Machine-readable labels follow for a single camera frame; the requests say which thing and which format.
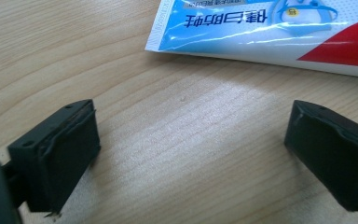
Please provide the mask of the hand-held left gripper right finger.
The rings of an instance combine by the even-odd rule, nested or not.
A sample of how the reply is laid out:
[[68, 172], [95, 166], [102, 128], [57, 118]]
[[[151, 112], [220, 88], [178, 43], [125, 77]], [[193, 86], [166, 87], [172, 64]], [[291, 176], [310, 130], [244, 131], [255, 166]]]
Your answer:
[[358, 123], [322, 105], [295, 100], [284, 138], [348, 211], [358, 211]]

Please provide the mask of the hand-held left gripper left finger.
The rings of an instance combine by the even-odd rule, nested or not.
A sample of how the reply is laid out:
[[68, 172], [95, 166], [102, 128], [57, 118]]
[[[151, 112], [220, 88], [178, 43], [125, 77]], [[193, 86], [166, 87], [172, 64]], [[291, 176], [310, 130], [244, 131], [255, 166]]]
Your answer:
[[100, 149], [91, 99], [62, 107], [8, 146], [14, 204], [60, 213]]

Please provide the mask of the white blue red toothpaste tube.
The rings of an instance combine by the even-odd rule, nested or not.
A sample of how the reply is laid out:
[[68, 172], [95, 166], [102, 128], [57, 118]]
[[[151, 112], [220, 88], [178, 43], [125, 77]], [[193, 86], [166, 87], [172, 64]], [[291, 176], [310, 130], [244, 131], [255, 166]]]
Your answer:
[[145, 47], [358, 77], [358, 0], [161, 0]]

